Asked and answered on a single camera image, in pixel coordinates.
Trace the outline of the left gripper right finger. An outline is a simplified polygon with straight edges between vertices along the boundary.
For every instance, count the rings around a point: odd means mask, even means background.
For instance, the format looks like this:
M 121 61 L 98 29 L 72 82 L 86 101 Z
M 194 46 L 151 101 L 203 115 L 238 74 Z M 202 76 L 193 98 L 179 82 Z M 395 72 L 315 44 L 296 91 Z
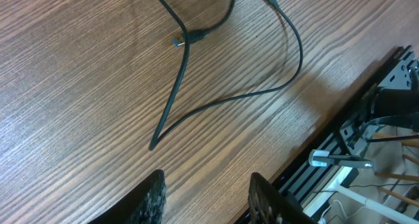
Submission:
M 251 174 L 248 205 L 251 223 L 316 224 L 257 172 Z

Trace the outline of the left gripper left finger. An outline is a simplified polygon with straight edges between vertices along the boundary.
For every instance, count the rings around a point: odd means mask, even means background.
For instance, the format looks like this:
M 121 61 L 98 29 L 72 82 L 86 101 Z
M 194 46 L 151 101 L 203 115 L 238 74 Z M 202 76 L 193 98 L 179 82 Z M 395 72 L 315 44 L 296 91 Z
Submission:
M 155 170 L 115 205 L 90 223 L 162 223 L 165 205 L 166 183 L 164 171 Z

